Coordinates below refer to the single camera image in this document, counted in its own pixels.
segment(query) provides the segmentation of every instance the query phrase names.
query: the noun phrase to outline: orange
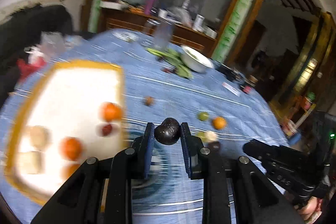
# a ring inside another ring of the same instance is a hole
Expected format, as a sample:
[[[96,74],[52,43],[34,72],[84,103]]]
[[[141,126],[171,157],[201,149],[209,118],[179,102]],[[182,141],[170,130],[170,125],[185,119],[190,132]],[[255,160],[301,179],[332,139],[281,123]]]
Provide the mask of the orange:
[[[223,129],[226,127],[226,120],[223,117],[216,117],[212,120],[212,125],[215,129]]]
[[[105,102],[101,106],[101,115],[106,122],[120,120],[122,118],[122,109],[113,103]]]
[[[83,151],[82,143],[78,138],[65,137],[60,144],[61,155],[67,159],[76,161]]]
[[[80,164],[70,164],[62,168],[62,178],[67,180],[80,167]]]

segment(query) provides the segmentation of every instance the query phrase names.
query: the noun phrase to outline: white bowl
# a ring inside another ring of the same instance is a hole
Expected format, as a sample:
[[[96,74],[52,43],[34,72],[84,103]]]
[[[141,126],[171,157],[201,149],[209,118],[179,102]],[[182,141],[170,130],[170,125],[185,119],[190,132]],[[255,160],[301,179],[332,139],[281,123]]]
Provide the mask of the white bowl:
[[[188,46],[183,45],[181,48],[184,51],[181,55],[181,60],[187,65],[187,67],[200,73],[204,73],[207,68],[214,68],[213,63],[203,54]]]

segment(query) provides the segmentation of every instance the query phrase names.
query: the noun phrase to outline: black metal arm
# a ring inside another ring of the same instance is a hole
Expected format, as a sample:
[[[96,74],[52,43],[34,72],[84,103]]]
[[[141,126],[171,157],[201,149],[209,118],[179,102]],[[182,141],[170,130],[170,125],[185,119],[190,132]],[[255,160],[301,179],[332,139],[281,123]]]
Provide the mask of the black metal arm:
[[[330,189],[328,173],[335,144],[335,127],[335,116],[319,111],[314,114],[313,132],[318,142],[309,155],[258,140],[246,143],[243,150],[261,161],[270,180],[293,194],[293,205],[303,207],[312,196],[324,198]]]
[[[185,167],[190,179],[204,179],[203,224],[231,223],[228,198],[231,178],[238,224],[299,224],[303,220],[276,187],[245,156],[223,158],[219,143],[204,147],[187,123],[180,126]],[[131,224],[131,179],[149,172],[154,125],[114,158],[89,158],[60,187],[32,220],[32,224],[96,224],[104,181],[109,178],[104,223]]]

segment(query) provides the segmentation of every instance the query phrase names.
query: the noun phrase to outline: orange-rimmed tray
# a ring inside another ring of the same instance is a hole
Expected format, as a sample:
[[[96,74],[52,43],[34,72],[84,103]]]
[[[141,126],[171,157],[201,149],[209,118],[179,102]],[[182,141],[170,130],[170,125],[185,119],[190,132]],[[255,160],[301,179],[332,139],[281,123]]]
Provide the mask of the orange-rimmed tray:
[[[121,67],[110,63],[73,60],[55,64],[35,85],[29,98],[20,107],[11,129],[4,174],[7,181],[32,201],[44,205],[65,179],[63,169],[74,162],[59,153],[65,137],[79,138],[83,153],[76,163],[88,157],[103,160],[125,148],[121,121],[113,122],[112,134],[103,137],[100,116],[103,102],[112,102],[124,109],[124,75]],[[40,174],[25,174],[18,168],[18,153],[34,151],[26,134],[27,126],[43,126],[49,141],[41,152]]]

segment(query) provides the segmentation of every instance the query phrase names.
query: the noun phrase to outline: small brown nut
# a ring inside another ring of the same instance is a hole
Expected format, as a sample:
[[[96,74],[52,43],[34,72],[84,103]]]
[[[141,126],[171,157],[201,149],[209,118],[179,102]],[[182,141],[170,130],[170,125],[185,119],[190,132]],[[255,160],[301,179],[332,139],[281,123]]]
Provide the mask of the small brown nut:
[[[147,106],[151,106],[153,103],[154,103],[154,98],[153,97],[150,97],[150,96],[146,96],[145,97],[145,105]]]
[[[110,135],[112,132],[112,129],[113,129],[112,124],[108,123],[107,125],[101,128],[101,135],[103,137]]]

